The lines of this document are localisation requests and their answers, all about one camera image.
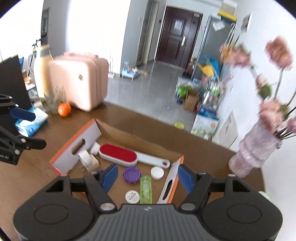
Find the small brown cardboard box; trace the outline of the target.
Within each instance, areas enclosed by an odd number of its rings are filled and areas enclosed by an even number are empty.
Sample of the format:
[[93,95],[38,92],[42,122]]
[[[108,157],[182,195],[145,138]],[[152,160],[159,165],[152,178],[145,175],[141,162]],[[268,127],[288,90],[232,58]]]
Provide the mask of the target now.
[[199,96],[197,90],[189,90],[185,98],[184,110],[193,112],[198,102],[198,99]]

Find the black paper bag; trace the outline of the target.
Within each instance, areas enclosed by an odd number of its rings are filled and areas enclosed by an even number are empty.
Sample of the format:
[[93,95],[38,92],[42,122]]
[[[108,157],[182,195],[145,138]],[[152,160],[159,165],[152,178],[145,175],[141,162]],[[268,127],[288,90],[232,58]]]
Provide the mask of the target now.
[[32,107],[23,80],[18,55],[8,58],[0,64],[1,94],[12,97],[20,108],[28,110]]

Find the red white lint brush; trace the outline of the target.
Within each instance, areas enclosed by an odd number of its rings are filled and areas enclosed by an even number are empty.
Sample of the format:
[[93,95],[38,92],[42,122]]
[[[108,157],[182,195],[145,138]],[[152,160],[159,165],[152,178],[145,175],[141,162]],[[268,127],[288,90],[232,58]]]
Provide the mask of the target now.
[[90,152],[93,155],[100,156],[100,158],[106,161],[125,167],[136,166],[138,162],[150,166],[159,166],[163,169],[167,169],[171,165],[170,161],[167,159],[140,153],[109,143],[100,145],[95,142],[90,148]]

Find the grey refrigerator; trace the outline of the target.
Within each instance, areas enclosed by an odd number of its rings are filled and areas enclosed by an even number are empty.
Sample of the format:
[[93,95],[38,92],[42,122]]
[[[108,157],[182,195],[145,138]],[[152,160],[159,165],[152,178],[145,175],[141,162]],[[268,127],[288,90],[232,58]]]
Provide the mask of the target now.
[[208,60],[217,61],[216,72],[220,75],[220,47],[232,42],[235,28],[236,20],[233,21],[219,15],[209,16],[197,55],[197,63],[204,64]]

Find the pink suitcase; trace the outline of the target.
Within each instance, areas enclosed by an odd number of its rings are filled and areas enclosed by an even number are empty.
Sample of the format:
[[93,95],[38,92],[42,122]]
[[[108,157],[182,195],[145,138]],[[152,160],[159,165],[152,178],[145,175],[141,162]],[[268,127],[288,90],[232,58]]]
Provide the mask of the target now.
[[69,104],[87,112],[107,96],[108,70],[108,61],[92,54],[65,52],[49,63],[52,87],[62,87]]

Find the blue white carton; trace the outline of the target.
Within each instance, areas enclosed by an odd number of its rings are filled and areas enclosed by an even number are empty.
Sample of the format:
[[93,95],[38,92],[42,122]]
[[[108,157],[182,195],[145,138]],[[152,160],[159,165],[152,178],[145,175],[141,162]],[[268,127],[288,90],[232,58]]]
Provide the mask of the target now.
[[195,117],[191,134],[205,140],[211,140],[216,132],[218,123],[219,119],[215,112],[201,107]]

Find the white board against wall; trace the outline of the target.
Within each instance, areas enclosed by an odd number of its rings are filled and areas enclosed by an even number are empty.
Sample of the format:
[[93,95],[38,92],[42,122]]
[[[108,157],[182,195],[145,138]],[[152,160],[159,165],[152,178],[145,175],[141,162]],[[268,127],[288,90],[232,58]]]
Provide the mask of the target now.
[[229,149],[238,138],[238,128],[233,111],[230,112],[224,124],[219,127],[212,142]]

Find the red cardboard box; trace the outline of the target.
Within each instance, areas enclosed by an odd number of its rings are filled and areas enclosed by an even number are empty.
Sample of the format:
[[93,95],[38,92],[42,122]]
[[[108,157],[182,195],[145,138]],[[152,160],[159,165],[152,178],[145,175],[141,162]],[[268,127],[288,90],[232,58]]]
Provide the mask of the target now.
[[153,204],[171,203],[184,156],[93,119],[84,125],[51,159],[61,174],[82,178],[116,164],[109,196],[116,203],[140,202],[140,181],[151,180]]

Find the white storage rack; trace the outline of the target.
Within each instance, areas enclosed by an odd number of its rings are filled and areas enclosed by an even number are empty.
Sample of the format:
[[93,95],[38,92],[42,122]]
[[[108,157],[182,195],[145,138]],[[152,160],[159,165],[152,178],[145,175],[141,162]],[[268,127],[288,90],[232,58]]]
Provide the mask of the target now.
[[226,94],[227,87],[224,81],[211,78],[206,84],[201,107],[211,112],[217,113],[224,96]]

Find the white round disc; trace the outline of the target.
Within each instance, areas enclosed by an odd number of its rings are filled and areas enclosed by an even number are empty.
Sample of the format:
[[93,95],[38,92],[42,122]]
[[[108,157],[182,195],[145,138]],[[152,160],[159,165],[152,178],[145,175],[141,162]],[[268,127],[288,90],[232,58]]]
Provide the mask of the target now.
[[129,190],[125,194],[125,200],[129,204],[138,204],[140,202],[140,194],[135,190]]

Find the blue tissue pack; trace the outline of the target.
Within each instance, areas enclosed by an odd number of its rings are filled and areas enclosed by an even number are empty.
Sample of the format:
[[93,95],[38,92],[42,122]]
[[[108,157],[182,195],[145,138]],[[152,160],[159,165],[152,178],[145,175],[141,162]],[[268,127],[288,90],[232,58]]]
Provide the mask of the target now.
[[36,118],[34,121],[19,119],[15,122],[16,129],[21,135],[25,137],[32,137],[49,117],[49,115],[43,110],[34,106],[29,109],[29,112],[35,114]]

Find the clear glass cup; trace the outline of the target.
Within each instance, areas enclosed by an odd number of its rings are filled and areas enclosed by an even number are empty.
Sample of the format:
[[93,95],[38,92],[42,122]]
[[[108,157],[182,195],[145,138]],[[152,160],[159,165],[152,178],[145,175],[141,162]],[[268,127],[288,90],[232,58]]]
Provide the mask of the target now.
[[44,96],[52,114],[58,114],[58,106],[67,100],[64,87],[55,86],[51,95]]

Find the green transparent case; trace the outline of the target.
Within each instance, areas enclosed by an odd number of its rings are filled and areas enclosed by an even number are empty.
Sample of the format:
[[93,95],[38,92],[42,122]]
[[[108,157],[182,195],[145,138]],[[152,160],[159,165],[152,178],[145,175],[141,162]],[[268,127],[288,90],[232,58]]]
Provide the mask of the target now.
[[152,179],[149,176],[140,178],[140,203],[152,204]]

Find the pink textured vase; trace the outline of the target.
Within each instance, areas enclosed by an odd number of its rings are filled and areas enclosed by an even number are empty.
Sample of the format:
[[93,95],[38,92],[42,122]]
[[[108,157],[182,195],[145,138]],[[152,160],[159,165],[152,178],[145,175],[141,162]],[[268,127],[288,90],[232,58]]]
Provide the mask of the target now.
[[246,177],[252,169],[259,169],[282,141],[270,133],[258,120],[239,143],[238,152],[229,160],[229,170],[240,178]]

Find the dark brown door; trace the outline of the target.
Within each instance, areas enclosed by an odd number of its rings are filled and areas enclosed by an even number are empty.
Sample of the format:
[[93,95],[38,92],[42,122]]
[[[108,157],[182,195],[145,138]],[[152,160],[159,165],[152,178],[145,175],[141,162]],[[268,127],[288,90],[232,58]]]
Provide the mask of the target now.
[[203,14],[167,6],[156,61],[186,69],[192,57]]

